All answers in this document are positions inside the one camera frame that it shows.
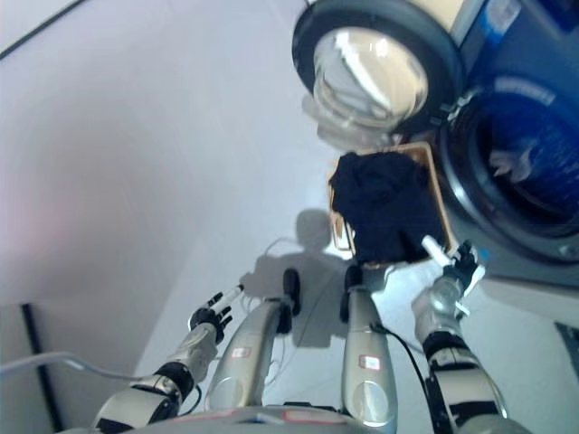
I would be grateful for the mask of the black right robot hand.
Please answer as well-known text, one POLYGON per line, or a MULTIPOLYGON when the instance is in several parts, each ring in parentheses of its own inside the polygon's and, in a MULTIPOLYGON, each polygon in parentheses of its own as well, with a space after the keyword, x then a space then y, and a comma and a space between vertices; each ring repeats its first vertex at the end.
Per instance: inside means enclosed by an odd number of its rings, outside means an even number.
POLYGON ((462 284, 462 297, 467 297, 484 278, 486 268, 479 263, 478 251, 469 240, 464 241, 452 256, 447 255, 430 235, 424 236, 421 244, 445 276, 455 277, 462 284))

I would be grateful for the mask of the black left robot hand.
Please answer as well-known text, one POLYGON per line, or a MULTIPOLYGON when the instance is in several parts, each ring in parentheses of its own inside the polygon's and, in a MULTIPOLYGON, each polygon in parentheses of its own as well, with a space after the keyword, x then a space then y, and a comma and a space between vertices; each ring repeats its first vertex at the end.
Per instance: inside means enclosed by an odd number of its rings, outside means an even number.
POLYGON ((190 316, 188 328, 195 330, 201 324, 209 324, 215 330, 215 343, 220 344, 224 338, 225 327, 233 320, 232 302, 244 291, 244 285, 238 284, 227 291, 220 291, 211 297, 190 316))

